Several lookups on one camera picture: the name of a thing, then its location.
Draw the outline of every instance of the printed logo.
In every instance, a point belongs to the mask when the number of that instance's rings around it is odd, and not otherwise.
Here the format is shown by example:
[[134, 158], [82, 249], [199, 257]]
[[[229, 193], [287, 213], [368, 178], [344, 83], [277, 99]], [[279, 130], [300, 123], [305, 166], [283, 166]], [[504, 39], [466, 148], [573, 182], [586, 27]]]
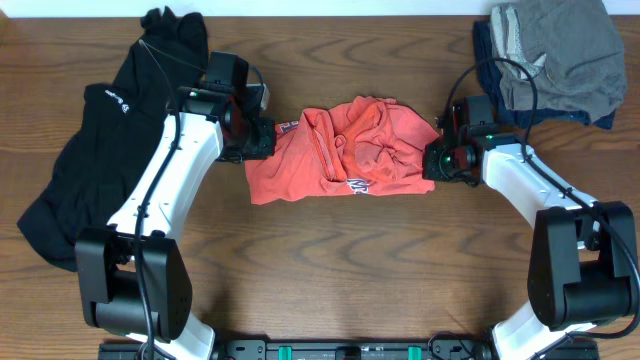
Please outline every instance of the printed logo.
[[347, 184], [354, 194], [368, 194], [369, 184], [363, 179], [347, 179]]
[[122, 98], [118, 95], [116, 95], [114, 92], [109, 91], [109, 90], [105, 90], [104, 91], [107, 95], [111, 96], [112, 98], [116, 99], [116, 101], [118, 102], [118, 104], [122, 105], [122, 112], [123, 113], [127, 113], [127, 111], [129, 111], [129, 105], [127, 104], [123, 104], [124, 100], [122, 100]]
[[297, 128], [299, 124], [300, 124], [300, 121], [290, 121], [288, 123], [282, 123], [278, 125], [280, 126], [280, 131], [282, 131], [283, 134], [286, 134], [289, 131]]

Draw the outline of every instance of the green tape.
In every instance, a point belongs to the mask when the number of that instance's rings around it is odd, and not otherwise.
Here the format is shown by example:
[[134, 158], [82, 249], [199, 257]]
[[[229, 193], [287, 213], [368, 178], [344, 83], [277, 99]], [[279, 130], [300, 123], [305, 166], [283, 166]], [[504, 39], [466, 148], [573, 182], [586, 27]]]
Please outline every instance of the green tape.
[[409, 346], [409, 360], [422, 360], [422, 348]]
[[278, 360], [292, 360], [293, 350], [291, 346], [280, 346], [278, 348]]

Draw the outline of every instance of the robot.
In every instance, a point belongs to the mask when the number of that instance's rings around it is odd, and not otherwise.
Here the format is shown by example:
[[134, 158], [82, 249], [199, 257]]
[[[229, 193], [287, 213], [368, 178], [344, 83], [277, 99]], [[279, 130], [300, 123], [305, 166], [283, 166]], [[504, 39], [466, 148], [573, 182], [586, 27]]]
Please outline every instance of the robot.
[[[423, 176], [485, 184], [533, 227], [529, 301], [520, 310], [489, 329], [483, 341], [440, 333], [424, 343], [216, 338], [191, 312], [192, 287], [178, 248], [214, 162], [273, 154], [274, 121], [260, 117], [269, 92], [262, 79], [246, 85], [249, 69], [235, 55], [212, 53], [200, 87], [179, 89], [180, 101], [170, 103], [162, 139], [130, 198], [105, 228], [82, 232], [76, 259], [88, 325], [142, 343], [151, 327], [155, 345], [147, 355], [180, 360], [599, 359], [595, 342], [570, 342], [573, 334], [589, 337], [588, 330], [631, 315], [627, 332], [637, 325], [640, 280], [631, 210], [575, 190], [526, 139], [500, 131], [486, 97], [470, 97], [448, 104], [438, 119], [442, 137], [425, 149]], [[579, 250], [600, 255], [581, 263]], [[132, 260], [136, 273], [119, 268]], [[99, 359], [137, 359], [140, 348], [102, 345]]]

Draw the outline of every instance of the dark blue cloth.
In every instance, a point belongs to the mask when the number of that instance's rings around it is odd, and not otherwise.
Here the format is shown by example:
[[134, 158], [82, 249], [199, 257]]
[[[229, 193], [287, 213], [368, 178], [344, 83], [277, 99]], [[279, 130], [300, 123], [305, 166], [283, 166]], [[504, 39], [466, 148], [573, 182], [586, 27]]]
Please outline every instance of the dark blue cloth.
[[[491, 29], [488, 22], [476, 22], [473, 25], [473, 47], [476, 62], [493, 57], [493, 42], [491, 41]], [[526, 128], [531, 121], [531, 110], [529, 111], [513, 111], [508, 110], [502, 98], [500, 91], [500, 80], [502, 73], [494, 62], [488, 62], [481, 65], [477, 69], [478, 82], [496, 109], [497, 121], [504, 125], [515, 125], [520, 128]], [[593, 125], [611, 130], [613, 128], [613, 119], [615, 110], [593, 123]], [[590, 125], [589, 114], [585, 111], [563, 111], [554, 109], [538, 109], [536, 111], [536, 120], [534, 125], [541, 123], [547, 119], [577, 121], [584, 125]]]

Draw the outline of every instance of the table surface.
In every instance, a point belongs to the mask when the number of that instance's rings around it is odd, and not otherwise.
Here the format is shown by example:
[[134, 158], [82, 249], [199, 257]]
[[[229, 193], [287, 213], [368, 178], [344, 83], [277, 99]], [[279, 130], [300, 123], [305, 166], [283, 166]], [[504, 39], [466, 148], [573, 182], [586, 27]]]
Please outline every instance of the table surface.
[[[209, 18], [207, 27], [211, 50], [260, 68], [272, 93], [268, 112], [279, 122], [373, 95], [395, 97], [433, 124], [473, 62], [479, 19]], [[629, 80], [615, 129], [550, 121], [531, 142], [580, 190], [640, 214], [640, 19], [615, 23]], [[137, 19], [21, 19], [0, 45], [2, 358], [90, 359], [115, 339], [86, 326], [77, 275], [39, 258], [15, 223], [79, 129], [84, 87], [110, 82], [140, 34]], [[480, 93], [470, 78], [457, 96]], [[216, 164], [181, 252], [193, 311], [221, 333], [402, 339], [479, 334], [512, 314], [527, 301], [531, 239], [524, 219], [486, 187], [252, 206], [244, 168]], [[640, 358], [637, 334], [600, 346], [606, 359]]]

